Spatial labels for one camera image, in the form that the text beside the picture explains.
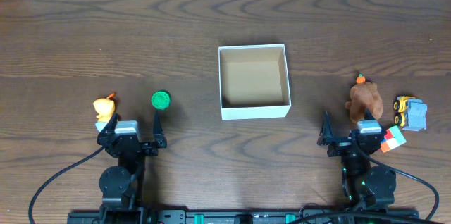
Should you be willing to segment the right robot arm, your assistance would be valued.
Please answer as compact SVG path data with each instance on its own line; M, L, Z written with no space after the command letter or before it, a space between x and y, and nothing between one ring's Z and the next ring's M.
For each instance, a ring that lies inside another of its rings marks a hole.
M329 157L341 158L342 188L354 209L383 209L395 201L395 172L372 166L369 160L381 148L385 134L386 129L369 111L346 137L335 136L328 114L323 117L317 144L328 147Z

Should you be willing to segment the orange duck toy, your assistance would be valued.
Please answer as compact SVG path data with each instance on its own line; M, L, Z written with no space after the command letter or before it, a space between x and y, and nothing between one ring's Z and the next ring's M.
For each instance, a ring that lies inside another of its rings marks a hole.
M95 123L95 127L98 132L101 132L104 129L116 110L116 105L113 100L114 96L115 93L111 93L107 97L96 99L93 102L94 110L97 112L97 122Z

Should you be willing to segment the yellow grey toy truck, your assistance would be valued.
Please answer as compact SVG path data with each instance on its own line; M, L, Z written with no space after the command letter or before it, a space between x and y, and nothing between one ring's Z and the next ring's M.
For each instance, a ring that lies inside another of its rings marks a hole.
M428 107L422 100L411 96L398 96L393 103L393 109L394 124L403 130L418 132L427 128Z

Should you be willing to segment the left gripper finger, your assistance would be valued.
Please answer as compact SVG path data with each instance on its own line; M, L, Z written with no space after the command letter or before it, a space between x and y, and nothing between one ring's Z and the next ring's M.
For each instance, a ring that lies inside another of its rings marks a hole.
M164 142L164 133L160 123L158 111L154 112L154 124L152 134L156 142Z
M116 129L116 125L118 122L118 114L114 113L110 119L110 121L104 127L105 132L113 132Z

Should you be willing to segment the brown plush bear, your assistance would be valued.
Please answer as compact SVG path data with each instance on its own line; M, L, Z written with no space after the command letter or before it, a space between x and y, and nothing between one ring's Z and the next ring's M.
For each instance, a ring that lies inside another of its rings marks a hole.
M359 74L356 84L350 89L350 100L345 103L345 108L349 111L353 123L364 120L365 110L368 110L375 120L380 119L383 114L383 101L377 84L367 82L366 78Z

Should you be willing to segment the green round disc toy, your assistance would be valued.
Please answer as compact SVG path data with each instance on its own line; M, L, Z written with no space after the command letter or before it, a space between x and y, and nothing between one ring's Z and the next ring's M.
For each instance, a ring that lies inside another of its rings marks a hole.
M152 106L157 110L165 110L171 105L171 96L166 91L157 91L151 97Z

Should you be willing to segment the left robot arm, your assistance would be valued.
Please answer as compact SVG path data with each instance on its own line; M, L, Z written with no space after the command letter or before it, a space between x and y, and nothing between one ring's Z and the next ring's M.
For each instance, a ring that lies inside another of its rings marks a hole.
M97 136L97 144L104 148L118 164L107 168L99 178L102 204L97 223L150 223L152 214L141 206L145 159L157 156L167 147L167 140L159 119L154 113L153 140L142 142L137 121L119 121L114 113Z

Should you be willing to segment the colourful puzzle cube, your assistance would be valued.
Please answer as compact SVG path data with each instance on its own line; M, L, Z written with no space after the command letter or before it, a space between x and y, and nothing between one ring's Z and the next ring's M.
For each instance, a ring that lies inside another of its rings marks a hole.
M386 130L386 134L381 141L381 151L383 153L393 150L407 141L398 126L392 126Z

